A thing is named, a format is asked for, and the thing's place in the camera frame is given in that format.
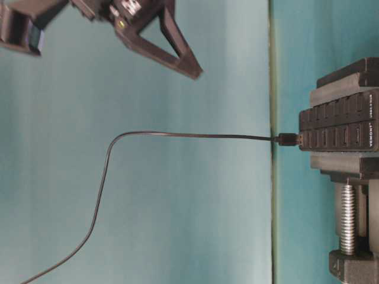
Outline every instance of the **teal backdrop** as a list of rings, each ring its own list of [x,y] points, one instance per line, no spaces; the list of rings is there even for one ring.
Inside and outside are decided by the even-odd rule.
[[[196,82],[71,7],[48,28],[41,59],[0,49],[1,283],[20,283],[81,241],[119,133],[270,134],[267,1],[178,0],[177,19],[205,70]],[[163,44],[157,32],[144,35]],[[271,283],[270,150],[123,140],[93,237],[36,283]]]
[[[298,131],[316,80],[363,57],[379,56],[376,0],[271,0],[274,132]],[[334,190],[298,149],[274,153],[275,283],[339,283],[328,271],[338,248]]]

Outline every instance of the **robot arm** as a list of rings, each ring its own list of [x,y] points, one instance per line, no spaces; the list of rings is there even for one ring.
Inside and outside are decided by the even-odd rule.
[[[41,55],[43,30],[69,2],[89,20],[112,24],[116,35],[129,49],[193,79],[202,73],[175,22],[175,0],[19,0],[11,4],[0,3],[0,45]],[[176,56],[140,36],[157,17]]]

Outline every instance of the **cable plug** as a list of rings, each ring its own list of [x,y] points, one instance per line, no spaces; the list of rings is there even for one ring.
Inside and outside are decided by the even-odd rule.
[[[303,136],[295,133],[281,133],[274,138],[279,146],[297,146],[303,144]]]

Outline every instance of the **black cable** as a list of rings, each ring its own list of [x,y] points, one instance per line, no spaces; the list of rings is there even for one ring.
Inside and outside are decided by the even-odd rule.
[[[121,140],[122,138],[124,138],[126,136],[132,136],[132,135],[161,136],[161,137],[183,137],[183,138],[248,139],[248,140],[263,140],[263,141],[273,141],[274,140],[271,137],[260,137],[260,136],[251,136],[251,135],[189,134],[189,133],[166,133],[166,132],[155,132],[155,131],[127,132],[127,133],[124,133],[124,134],[121,134],[121,135],[117,136],[115,139],[113,139],[113,141],[111,142],[111,144],[109,145],[108,150],[107,150],[107,155],[105,157],[105,166],[104,166],[104,170],[102,172],[100,189],[99,189],[98,196],[97,196],[97,201],[96,201],[95,212],[94,212],[94,216],[92,217],[91,226],[90,226],[90,228],[88,230],[87,235],[81,241],[81,243],[74,249],[74,251],[71,252],[71,254],[69,254],[68,256],[66,256],[64,259],[62,259],[60,262],[56,263],[52,267],[50,267],[50,268],[48,268],[48,269],[46,269],[46,270],[38,273],[37,275],[29,278],[26,281],[21,282],[21,284],[28,284],[28,283],[36,280],[37,278],[39,278],[39,277],[47,274],[48,272],[51,272],[52,270],[58,268],[59,266],[61,266],[62,264],[64,264],[66,261],[68,261],[69,259],[71,259],[84,246],[84,244],[88,241],[89,237],[91,236],[91,234],[92,234],[92,232],[94,230],[94,227],[95,227],[95,224],[96,224],[96,219],[97,219],[97,216],[98,216],[98,213],[99,213],[99,206],[100,206],[100,202],[101,202],[101,195],[102,195],[102,192],[103,192],[103,189],[104,189],[105,178],[107,177],[108,164],[109,164],[109,161],[110,161],[110,156],[111,156],[111,152],[112,152],[113,146],[117,143],[118,140]]]

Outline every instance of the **threaded screw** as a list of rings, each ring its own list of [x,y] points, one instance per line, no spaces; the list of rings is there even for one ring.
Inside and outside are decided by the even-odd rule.
[[[352,256],[356,249],[356,201],[352,185],[342,187],[341,198],[341,252]]]

